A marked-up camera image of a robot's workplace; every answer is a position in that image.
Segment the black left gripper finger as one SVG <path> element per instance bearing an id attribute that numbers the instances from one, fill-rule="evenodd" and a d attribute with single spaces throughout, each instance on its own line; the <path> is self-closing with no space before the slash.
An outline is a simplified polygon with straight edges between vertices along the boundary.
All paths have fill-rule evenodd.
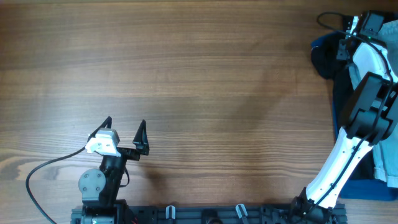
<path id="1" fill-rule="evenodd" d="M 136 146 L 140 154 L 145 156 L 149 154 L 150 147 L 147 137 L 147 125 L 144 119 L 141 121 L 132 143 Z"/>
<path id="2" fill-rule="evenodd" d="M 101 128 L 111 128 L 112 125 L 112 117 L 108 116 L 101 125 L 99 125 L 89 136 L 88 138 L 91 139 L 95 137 L 96 133 L 101 129 Z"/>

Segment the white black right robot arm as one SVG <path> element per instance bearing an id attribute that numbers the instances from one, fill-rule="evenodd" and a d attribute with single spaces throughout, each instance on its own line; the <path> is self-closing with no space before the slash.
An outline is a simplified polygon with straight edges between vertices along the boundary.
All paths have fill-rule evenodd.
<path id="1" fill-rule="evenodd" d="M 332 223 L 338 196 L 361 159 L 397 125 L 397 90 L 381 30 L 392 12 L 367 11 L 339 41 L 337 60 L 351 60 L 363 78 L 340 114 L 335 146 L 314 180 L 289 208 L 289 223 Z"/>

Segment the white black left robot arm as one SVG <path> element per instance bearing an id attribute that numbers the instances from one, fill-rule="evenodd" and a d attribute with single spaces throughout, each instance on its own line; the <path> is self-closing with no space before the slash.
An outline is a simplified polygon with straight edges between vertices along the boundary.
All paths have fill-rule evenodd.
<path id="1" fill-rule="evenodd" d="M 112 118 L 107 117 L 87 140 L 88 153 L 97 153 L 102 161 L 97 169 L 84 172 L 78 188 L 82 194 L 83 207 L 78 223 L 137 223 L 134 212 L 125 200 L 118 200 L 121 183 L 127 174 L 127 161 L 139 161 L 150 151 L 146 121 L 141 121 L 132 141 L 134 148 L 119 147 L 120 138 L 111 127 Z"/>

